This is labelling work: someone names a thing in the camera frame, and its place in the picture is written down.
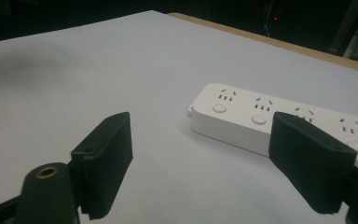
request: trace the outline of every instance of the tabletop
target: tabletop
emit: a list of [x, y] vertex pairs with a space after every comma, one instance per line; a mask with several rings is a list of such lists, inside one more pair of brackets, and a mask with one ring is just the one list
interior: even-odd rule
[[193, 132], [223, 83], [358, 116], [358, 70], [147, 11], [0, 42], [0, 203], [129, 111], [134, 159], [109, 215], [81, 223], [344, 223], [312, 211], [269, 158]]

